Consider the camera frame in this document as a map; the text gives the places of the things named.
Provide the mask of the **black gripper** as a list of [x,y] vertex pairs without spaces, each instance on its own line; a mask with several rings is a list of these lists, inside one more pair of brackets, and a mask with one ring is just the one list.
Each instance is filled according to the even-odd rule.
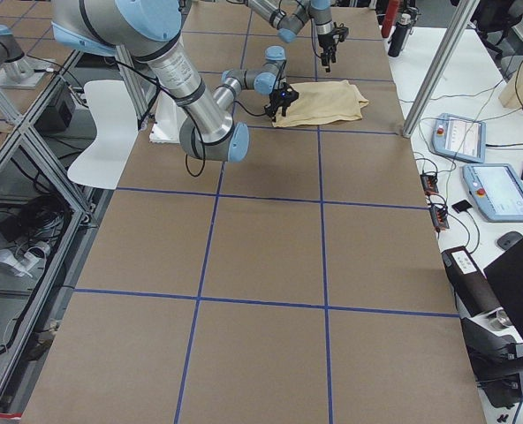
[[326,73],[331,72],[331,65],[336,63],[336,46],[348,36],[348,27],[336,22],[327,22],[317,25],[317,37],[322,49],[321,63]]
[[299,99],[299,93],[288,83],[274,89],[269,95],[269,104],[264,106],[264,113],[272,123],[276,122],[276,114],[281,109],[281,116],[287,116],[291,104]]

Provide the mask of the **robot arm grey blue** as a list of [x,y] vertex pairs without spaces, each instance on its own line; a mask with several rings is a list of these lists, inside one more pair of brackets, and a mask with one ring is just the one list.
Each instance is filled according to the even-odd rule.
[[288,14],[281,4],[266,0],[243,1],[243,4],[267,21],[278,32],[279,38],[286,43],[296,39],[299,32],[309,24],[316,32],[316,38],[321,49],[314,50],[320,58],[326,73],[330,65],[337,61],[337,46],[344,42],[349,34],[349,28],[334,21],[330,1],[296,1],[296,9]]
[[112,57],[118,46],[124,46],[136,61],[146,64],[160,89],[185,112],[179,143],[195,159],[245,158],[249,130],[228,111],[241,91],[266,95],[268,117],[284,114],[299,97],[285,80],[286,58],[279,46],[267,48],[262,68],[229,70],[222,85],[209,92],[180,40],[177,1],[56,1],[52,26],[55,39],[72,49]]

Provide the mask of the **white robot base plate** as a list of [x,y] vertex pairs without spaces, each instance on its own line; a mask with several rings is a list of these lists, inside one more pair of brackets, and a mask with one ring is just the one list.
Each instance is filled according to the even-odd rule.
[[179,133],[186,113],[168,95],[161,93],[155,109],[155,122],[149,141],[156,144],[179,144]]

